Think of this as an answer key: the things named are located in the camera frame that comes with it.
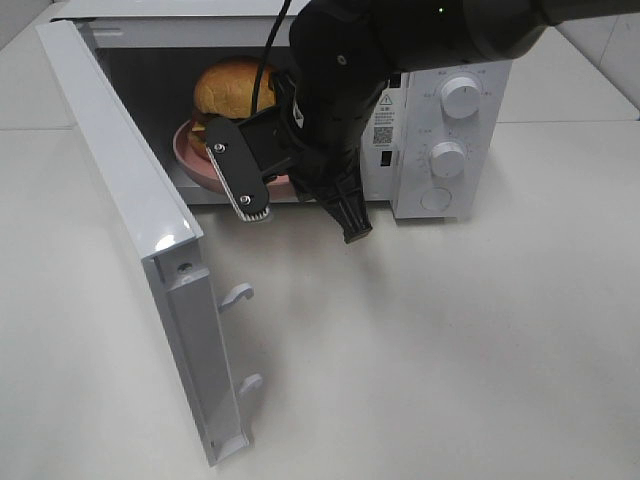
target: microwave knob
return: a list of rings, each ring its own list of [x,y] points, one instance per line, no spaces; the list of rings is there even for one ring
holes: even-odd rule
[[[442,142],[431,149],[431,172],[440,178],[452,178],[464,170],[466,154],[457,142]]]
[[[449,117],[467,118],[480,108],[480,85],[468,76],[455,77],[444,84],[440,98]]]

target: plate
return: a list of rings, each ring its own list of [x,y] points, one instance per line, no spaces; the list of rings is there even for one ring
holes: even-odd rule
[[[173,136],[173,151],[176,154],[178,163],[185,173],[198,185],[212,192],[225,195],[222,182],[218,178],[218,174],[213,169],[213,165],[198,155],[191,145],[187,134],[189,133],[189,123],[187,120],[176,131]],[[295,190],[289,182],[287,175],[280,175],[274,181],[267,185],[269,197],[271,200],[283,200],[295,198]]]

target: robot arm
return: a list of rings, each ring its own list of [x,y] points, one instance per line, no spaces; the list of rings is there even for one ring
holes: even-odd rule
[[[278,105],[241,124],[210,122],[211,161],[244,220],[268,214],[264,184],[286,172],[351,242],[371,230],[358,150],[392,73],[518,58],[549,25],[636,11],[640,0],[311,0],[289,34],[297,80],[276,77]]]

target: open microwave door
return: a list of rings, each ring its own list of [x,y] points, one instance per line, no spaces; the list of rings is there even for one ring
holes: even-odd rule
[[[91,39],[83,38],[79,28],[62,20],[39,26],[38,34],[135,246],[213,465],[248,445],[219,313],[238,298],[250,297],[251,288],[240,285],[222,303],[216,301],[199,248],[200,226],[95,60],[87,45]]]

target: white microwave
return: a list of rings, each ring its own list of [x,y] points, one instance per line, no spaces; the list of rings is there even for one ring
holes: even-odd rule
[[[258,56],[278,9],[273,0],[72,0],[38,27],[96,176],[138,252],[210,464],[248,445],[237,399],[261,379],[232,381],[219,314],[252,289],[240,284],[222,300],[213,291],[187,205],[226,198],[185,173],[171,139],[190,116],[199,74],[226,56]],[[292,18],[274,43],[276,67],[291,64]],[[467,217],[510,68],[390,78],[362,137],[366,199],[389,202],[396,218]]]

